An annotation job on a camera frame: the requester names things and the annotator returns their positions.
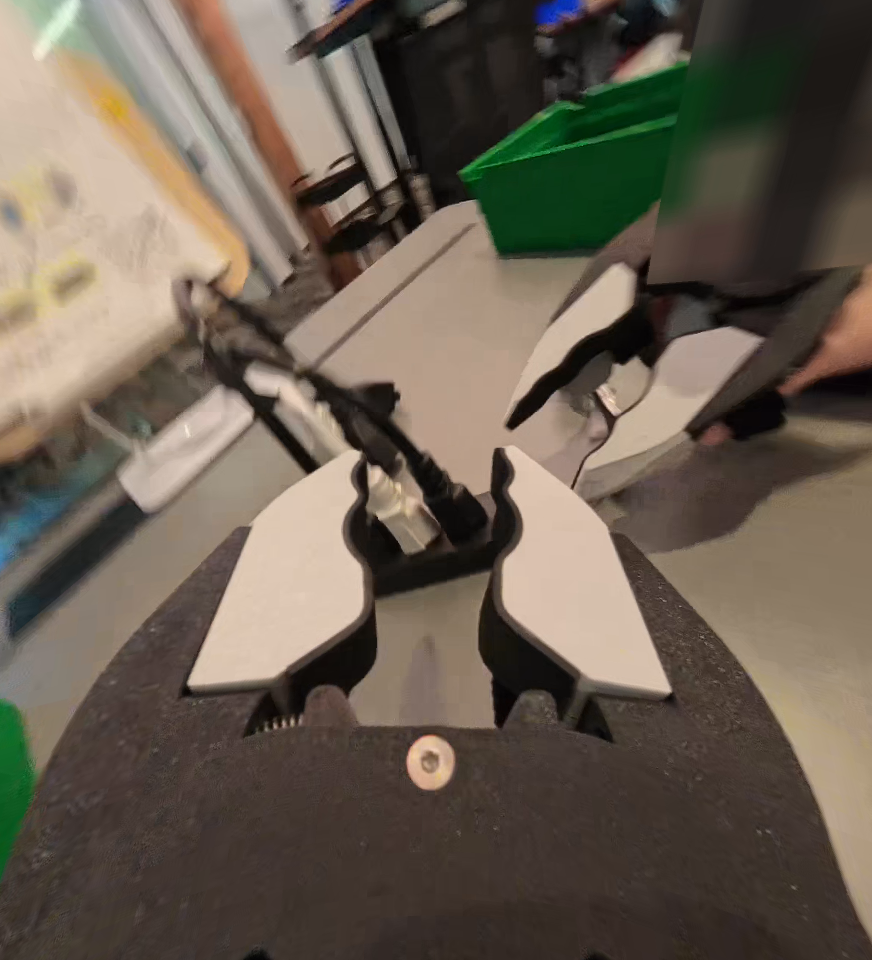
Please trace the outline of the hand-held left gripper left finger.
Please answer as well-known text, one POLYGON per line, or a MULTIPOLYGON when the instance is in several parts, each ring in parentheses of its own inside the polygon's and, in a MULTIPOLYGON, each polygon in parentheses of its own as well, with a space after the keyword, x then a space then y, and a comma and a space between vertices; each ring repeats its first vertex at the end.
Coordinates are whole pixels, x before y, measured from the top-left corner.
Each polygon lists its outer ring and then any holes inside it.
POLYGON ((367 464, 351 451, 257 515, 188 676, 189 694, 264 691, 282 712, 297 712, 314 689, 348 695, 369 675, 377 624, 367 506, 367 464))

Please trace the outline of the white plastic device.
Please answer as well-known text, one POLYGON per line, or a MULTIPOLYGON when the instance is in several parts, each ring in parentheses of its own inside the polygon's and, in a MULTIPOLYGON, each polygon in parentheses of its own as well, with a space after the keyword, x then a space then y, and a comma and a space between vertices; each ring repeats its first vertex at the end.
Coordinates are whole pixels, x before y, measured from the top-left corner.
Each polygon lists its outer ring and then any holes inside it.
POLYGON ((154 438, 138 443, 118 470, 119 484, 145 515, 159 513, 250 428, 254 412, 235 390, 218 386, 154 438))

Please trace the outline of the grey metal rack post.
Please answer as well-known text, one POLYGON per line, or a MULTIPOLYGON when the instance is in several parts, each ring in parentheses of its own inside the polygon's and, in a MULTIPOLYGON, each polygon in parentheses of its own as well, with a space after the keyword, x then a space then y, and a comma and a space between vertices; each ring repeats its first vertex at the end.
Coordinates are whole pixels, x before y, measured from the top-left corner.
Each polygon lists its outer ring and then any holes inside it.
POLYGON ((309 241, 254 145, 248 122, 175 5, 133 5, 172 77, 169 85, 193 114, 185 146, 189 159, 245 238, 256 270, 271 287, 283 286, 298 271, 309 241))

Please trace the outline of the printed paper board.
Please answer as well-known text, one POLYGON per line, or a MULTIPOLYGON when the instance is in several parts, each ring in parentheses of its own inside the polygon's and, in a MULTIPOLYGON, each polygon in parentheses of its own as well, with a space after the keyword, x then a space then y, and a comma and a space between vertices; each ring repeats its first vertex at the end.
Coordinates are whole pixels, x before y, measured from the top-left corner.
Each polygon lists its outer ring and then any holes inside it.
POLYGON ((171 287, 239 293, 249 250, 91 57, 34 56, 0 6, 0 464, 181 337, 171 287))

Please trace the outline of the white pole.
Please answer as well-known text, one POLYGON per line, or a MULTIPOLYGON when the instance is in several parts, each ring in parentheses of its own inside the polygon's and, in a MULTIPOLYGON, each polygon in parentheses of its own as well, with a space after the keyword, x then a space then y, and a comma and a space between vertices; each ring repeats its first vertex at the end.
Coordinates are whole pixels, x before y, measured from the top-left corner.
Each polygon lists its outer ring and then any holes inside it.
POLYGON ((333 157, 354 154, 378 195, 411 200, 405 185, 411 162, 370 40, 363 36, 327 56, 314 55, 310 65, 339 142, 333 157))

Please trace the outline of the black rod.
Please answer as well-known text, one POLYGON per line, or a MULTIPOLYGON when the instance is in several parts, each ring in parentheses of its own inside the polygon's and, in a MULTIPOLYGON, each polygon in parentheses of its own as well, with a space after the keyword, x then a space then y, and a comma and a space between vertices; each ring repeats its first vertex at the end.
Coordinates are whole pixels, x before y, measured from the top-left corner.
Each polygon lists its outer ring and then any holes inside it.
POLYGON ((307 475, 314 474, 321 463, 313 451, 301 440, 298 429, 293 428, 276 409, 276 399, 258 393, 250 387, 248 364, 220 353, 213 347, 203 349, 203 359, 217 380, 228 390, 236 392, 250 406, 254 418, 262 423, 281 444, 293 461, 307 475))

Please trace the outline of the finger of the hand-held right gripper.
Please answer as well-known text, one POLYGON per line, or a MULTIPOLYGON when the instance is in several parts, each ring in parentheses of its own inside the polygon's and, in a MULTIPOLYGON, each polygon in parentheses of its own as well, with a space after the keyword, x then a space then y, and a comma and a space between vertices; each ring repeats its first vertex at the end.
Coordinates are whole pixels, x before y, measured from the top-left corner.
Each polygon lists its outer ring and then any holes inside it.
POLYGON ((736 419, 747 435, 776 428, 784 413, 777 387, 817 351, 862 273, 848 267, 811 276, 773 310, 766 337, 727 323, 671 341, 644 397, 581 462, 574 492, 586 501, 611 497, 716 423, 736 419))
POLYGON ((631 267, 615 263, 555 318, 520 375, 505 417, 524 424, 595 361, 611 370, 654 346, 648 296, 631 267))

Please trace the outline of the brown post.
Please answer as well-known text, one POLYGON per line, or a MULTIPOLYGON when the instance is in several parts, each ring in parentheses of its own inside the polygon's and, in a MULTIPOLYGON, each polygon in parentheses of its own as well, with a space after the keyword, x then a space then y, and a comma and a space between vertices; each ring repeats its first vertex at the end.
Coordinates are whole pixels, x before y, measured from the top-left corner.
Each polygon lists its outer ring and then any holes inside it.
POLYGON ((268 92, 223 2, 178 1, 176 6, 205 54, 214 74, 248 129, 279 196, 293 213, 309 242, 322 273, 334 292, 357 276, 346 258, 328 258, 322 241, 329 227, 322 214, 299 207, 293 183, 302 173, 293 144, 272 110, 268 92))

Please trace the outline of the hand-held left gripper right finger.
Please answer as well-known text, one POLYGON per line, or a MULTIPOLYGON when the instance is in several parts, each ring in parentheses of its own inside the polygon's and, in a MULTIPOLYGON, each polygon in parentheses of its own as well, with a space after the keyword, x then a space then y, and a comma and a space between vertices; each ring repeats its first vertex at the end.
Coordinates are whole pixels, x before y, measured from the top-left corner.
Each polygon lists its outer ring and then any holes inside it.
POLYGON ((492 455, 491 538, 478 650, 493 710, 540 691, 557 719, 595 730, 597 700, 661 703, 673 689, 608 526, 516 446, 492 455))

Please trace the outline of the black power plug with cable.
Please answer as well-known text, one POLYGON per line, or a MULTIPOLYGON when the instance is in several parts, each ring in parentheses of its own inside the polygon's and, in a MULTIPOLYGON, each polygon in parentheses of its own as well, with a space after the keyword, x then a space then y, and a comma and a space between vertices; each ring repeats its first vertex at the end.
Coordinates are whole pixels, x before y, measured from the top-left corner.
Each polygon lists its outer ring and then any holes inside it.
POLYGON ((401 394, 394 382, 370 381, 354 386, 338 383, 294 353, 286 335, 276 330, 260 309, 225 294, 216 279, 176 279, 172 296, 179 321, 202 352, 210 347, 248 366, 251 361, 261 361, 314 387, 320 400, 345 402, 364 412, 401 455, 397 481, 428 508, 442 529, 441 535, 454 546, 470 541, 484 527, 487 514, 476 496, 453 480, 434 456, 423 451, 396 423, 394 414, 401 394))

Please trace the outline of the person's right hand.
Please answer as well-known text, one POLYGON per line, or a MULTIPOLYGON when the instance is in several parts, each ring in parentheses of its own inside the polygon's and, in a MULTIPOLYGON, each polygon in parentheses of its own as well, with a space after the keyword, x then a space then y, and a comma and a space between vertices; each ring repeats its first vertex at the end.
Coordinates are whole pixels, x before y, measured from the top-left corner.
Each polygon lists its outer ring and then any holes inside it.
POLYGON ((827 321, 813 352, 775 390, 788 401, 826 379, 867 370, 872 370, 872 265, 827 321))

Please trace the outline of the black cabinet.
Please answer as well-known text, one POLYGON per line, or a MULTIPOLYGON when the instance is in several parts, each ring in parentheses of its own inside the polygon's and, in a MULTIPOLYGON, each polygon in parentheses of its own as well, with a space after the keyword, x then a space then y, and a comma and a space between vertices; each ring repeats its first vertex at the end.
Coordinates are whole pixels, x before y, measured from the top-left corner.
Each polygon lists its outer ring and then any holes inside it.
POLYGON ((413 168, 437 209, 467 199, 460 171, 543 107, 530 1, 388 2, 373 54, 413 168))

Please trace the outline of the white power plug with cable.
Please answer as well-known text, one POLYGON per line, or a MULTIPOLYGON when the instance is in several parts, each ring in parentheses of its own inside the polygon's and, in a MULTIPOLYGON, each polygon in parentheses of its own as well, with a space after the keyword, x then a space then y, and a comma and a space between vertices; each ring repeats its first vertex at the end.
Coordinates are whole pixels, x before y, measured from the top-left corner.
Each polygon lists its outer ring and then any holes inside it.
POLYGON ((368 510, 406 555, 431 546, 442 529, 424 504, 397 481, 402 458, 368 416, 339 400, 319 399, 315 388, 288 372, 251 361, 245 382, 272 405, 274 416, 318 466, 357 450, 367 461, 368 510))

